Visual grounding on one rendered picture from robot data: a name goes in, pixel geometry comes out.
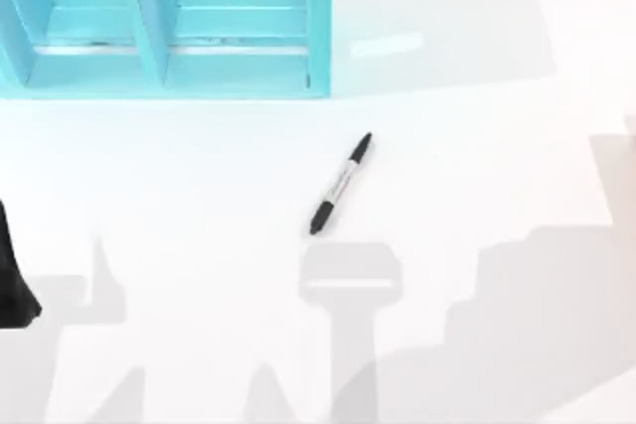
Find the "black and grey marker pen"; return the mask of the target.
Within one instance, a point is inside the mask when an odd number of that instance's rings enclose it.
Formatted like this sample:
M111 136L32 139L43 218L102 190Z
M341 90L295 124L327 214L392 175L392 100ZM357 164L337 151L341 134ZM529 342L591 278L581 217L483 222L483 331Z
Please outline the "black and grey marker pen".
M335 209L338 201L341 200L344 192L346 191L356 169L360 166L363 158L365 157L369 146L372 142L373 133L367 132L363 138L358 142L349 158L347 159L343 169L338 174L334 184L326 192L315 214L313 214L309 223L309 233L316 235L321 232L329 217Z

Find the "light blue rack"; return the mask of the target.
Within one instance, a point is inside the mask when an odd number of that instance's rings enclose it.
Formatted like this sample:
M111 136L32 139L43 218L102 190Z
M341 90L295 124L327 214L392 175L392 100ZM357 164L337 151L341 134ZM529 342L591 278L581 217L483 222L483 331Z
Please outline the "light blue rack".
M323 98L332 0L0 0L0 99Z

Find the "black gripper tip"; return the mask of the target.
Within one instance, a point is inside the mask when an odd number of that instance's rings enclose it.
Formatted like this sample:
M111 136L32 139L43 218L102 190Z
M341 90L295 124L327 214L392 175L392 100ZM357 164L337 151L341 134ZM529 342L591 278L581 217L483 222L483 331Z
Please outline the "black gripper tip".
M20 271L6 210L0 201L0 330L25 329L42 310Z

